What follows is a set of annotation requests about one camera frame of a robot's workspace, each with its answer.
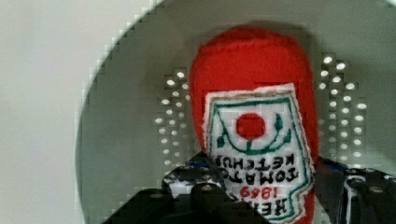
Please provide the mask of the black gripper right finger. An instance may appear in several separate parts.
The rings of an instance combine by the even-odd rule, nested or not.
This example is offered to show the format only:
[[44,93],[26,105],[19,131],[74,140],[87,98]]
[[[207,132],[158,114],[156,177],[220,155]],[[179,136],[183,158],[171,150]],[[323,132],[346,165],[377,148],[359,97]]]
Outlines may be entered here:
[[396,178],[318,158],[315,194],[332,224],[396,224]]

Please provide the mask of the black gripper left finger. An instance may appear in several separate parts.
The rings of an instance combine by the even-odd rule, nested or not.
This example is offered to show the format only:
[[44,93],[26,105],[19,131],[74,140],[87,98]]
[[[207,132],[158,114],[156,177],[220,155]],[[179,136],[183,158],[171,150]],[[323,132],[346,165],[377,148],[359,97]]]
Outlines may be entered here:
[[143,189],[106,224],[268,224],[251,205],[226,194],[219,167],[204,152]]

